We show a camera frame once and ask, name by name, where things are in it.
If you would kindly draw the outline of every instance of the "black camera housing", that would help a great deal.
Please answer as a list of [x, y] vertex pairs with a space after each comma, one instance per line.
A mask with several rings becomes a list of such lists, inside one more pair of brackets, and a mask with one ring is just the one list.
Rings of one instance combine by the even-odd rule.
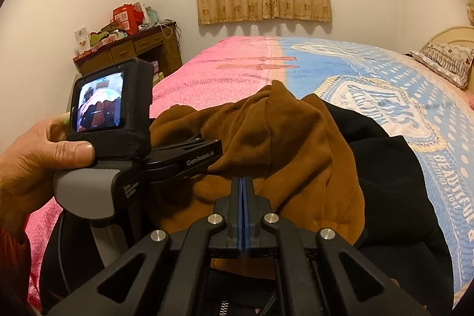
[[[78, 131], [82, 88], [95, 80], [123, 73], [120, 123], [114, 127]], [[149, 114], [152, 103], [153, 65], [131, 58], [83, 76], [74, 84], [68, 141], [88, 141], [97, 160], [133, 160], [146, 157], [151, 150]]]

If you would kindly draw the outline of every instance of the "silver bolt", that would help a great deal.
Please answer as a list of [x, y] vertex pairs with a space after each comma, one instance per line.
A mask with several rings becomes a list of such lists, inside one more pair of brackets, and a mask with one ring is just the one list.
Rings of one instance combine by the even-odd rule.
[[324, 228], [322, 229], [319, 234], [321, 235], [321, 237], [325, 240], [332, 240], [334, 237], [336, 237], [336, 232], [333, 231], [332, 229], [330, 228]]
[[153, 241], [163, 241], [166, 238], [166, 233], [162, 230], [153, 231], [151, 232], [150, 237]]
[[217, 225], [217, 224], [220, 224], [222, 222], [223, 218], [220, 214], [211, 214], [209, 217], [208, 217], [208, 223], [209, 224], [213, 224], [213, 225]]
[[278, 217], [278, 214], [275, 214], [275, 213], [267, 213], [265, 216], [264, 216], [264, 220], [267, 221], [267, 223], [269, 224], [275, 224], [278, 222], [280, 218]]

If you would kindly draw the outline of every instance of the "metal zipper teeth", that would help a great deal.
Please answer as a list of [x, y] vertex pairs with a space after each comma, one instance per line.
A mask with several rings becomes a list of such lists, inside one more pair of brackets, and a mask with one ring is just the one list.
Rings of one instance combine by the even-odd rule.
[[227, 316], [227, 312], [229, 311], [229, 302], [224, 300], [220, 305], [219, 316]]

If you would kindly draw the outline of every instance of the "pillow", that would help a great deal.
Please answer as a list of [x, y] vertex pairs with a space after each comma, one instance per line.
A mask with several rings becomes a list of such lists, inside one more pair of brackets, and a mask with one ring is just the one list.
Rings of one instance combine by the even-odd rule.
[[474, 58], [474, 48], [449, 45], [448, 43], [428, 43], [420, 52], [410, 52], [413, 57], [453, 85], [465, 89], [469, 69]]

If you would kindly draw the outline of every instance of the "wooden desk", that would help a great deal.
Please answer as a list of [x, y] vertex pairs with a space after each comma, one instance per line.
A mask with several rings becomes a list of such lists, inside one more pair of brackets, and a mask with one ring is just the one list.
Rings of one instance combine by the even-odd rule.
[[163, 27], [163, 32], [158, 26], [109, 43], [77, 60], [75, 64], [84, 76], [132, 57], [139, 57], [148, 62], [157, 60], [164, 76], [174, 73], [182, 66], [176, 39], [176, 23]]

